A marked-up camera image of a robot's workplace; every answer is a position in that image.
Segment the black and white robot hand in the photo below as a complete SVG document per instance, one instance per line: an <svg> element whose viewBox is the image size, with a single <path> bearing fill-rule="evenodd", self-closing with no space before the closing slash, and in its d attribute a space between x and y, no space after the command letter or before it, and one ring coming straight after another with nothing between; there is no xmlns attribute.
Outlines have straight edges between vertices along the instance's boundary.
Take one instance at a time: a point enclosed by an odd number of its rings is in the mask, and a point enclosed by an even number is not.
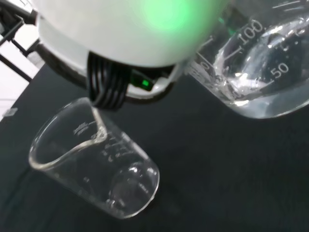
<svg viewBox="0 0 309 232"><path fill-rule="evenodd" d="M45 60L85 85L96 108L169 93L226 0L35 0Z"/></svg>

